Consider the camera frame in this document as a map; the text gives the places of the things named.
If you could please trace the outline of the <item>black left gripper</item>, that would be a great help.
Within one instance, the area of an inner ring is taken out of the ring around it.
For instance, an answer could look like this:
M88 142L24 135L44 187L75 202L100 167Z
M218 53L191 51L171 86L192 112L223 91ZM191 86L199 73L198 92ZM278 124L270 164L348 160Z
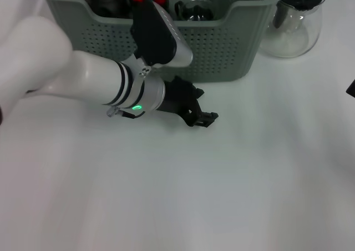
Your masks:
M165 81L165 95L158 111L180 116L189 127L207 128L219 117L217 113L202 112L198 99L204 94L191 82L175 76L171 82Z

